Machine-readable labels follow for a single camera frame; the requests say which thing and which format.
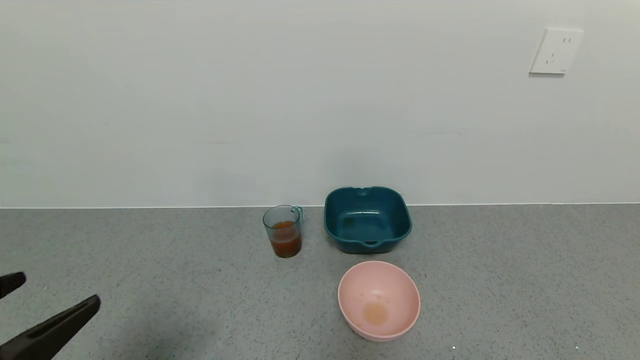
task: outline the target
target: residue in bowl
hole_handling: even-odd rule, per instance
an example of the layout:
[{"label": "residue in bowl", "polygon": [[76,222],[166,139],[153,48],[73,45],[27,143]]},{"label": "residue in bowl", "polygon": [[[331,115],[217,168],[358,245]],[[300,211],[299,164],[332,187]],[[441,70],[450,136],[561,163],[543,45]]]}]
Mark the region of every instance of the residue in bowl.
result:
[{"label": "residue in bowl", "polygon": [[387,321],[388,311],[382,304],[370,302],[364,307],[364,320],[371,325],[382,325]]}]

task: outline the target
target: pink bowl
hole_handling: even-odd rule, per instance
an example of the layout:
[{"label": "pink bowl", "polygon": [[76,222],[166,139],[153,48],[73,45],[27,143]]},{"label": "pink bowl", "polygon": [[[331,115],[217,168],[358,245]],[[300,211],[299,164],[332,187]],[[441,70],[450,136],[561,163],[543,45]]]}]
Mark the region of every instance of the pink bowl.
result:
[{"label": "pink bowl", "polygon": [[391,341],[418,320],[420,293],[399,267],[384,261],[365,261],[342,276],[338,304],[349,326],[363,338]]}]

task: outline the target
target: glass cup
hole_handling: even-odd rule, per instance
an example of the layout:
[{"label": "glass cup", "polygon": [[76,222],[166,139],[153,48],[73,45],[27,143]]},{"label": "glass cup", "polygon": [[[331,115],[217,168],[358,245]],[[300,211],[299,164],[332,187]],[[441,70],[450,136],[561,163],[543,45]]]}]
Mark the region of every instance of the glass cup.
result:
[{"label": "glass cup", "polygon": [[264,213],[262,223],[269,235],[273,252],[281,258],[290,258],[302,248],[302,208],[278,205]]}]

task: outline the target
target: speckled countertop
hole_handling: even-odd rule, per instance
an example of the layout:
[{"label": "speckled countertop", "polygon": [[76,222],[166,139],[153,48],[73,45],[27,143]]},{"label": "speckled countertop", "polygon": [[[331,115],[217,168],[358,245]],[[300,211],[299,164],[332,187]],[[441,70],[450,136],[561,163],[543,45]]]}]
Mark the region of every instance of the speckled countertop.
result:
[{"label": "speckled countertop", "polygon": [[[57,359],[637,359],[640,206],[411,207],[392,252],[343,254],[307,208],[303,248],[273,255],[262,208],[1,210],[0,343],[98,293]],[[337,285],[366,259],[422,295],[391,343],[347,326]]]}]

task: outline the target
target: wall socket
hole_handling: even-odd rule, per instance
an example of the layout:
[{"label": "wall socket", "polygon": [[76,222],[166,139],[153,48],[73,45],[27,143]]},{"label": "wall socket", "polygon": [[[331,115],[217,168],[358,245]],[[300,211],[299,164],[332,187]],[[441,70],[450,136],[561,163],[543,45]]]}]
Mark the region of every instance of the wall socket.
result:
[{"label": "wall socket", "polygon": [[583,36],[582,30],[547,29],[529,72],[566,74]]}]

